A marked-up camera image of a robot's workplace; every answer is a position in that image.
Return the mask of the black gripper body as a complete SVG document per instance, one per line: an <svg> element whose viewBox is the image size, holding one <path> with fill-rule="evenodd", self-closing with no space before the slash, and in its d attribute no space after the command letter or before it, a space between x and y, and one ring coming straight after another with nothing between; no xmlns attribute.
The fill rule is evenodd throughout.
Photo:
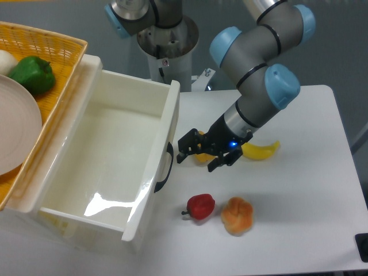
<svg viewBox="0 0 368 276"><path fill-rule="evenodd" d="M234 134L225 121L225 116L221 115L204 134L201 148L204 153L220 156L231 154L240 158L243 154L241 145L243 138Z"/></svg>

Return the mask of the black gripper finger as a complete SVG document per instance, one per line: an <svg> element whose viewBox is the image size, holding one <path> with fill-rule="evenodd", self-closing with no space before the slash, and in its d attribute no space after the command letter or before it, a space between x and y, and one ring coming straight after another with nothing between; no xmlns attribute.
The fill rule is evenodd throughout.
<svg viewBox="0 0 368 276"><path fill-rule="evenodd" d="M211 173L216 168L221 167L223 165L232 166L242 155L243 155L243 152L241 149L235 149L226 155L220 155L214 158L208 164L207 166L208 171Z"/></svg>
<svg viewBox="0 0 368 276"><path fill-rule="evenodd" d="M205 135L193 128L178 140L177 163L181 164L188 156L202 154L204 150L202 144L205 141Z"/></svg>

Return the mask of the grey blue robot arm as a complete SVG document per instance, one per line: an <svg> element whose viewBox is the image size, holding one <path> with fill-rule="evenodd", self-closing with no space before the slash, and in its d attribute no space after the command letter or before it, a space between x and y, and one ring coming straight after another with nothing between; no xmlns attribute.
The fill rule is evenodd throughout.
<svg viewBox="0 0 368 276"><path fill-rule="evenodd" d="M206 133L192 129L178 140L178 163L190 155L209 154L214 156L209 171L233 165L242 155L242 145L300 92L297 77L285 66L269 65L269 61L314 35L313 12L287 1L245 4L256 27L248 32L226 28L209 47L212 59L236 86L240 98ZM184 91L191 89L191 54L199 33L196 24L184 16L181 1L111 1L105 13L121 37L137 38L153 81L168 84L175 80Z"/></svg>

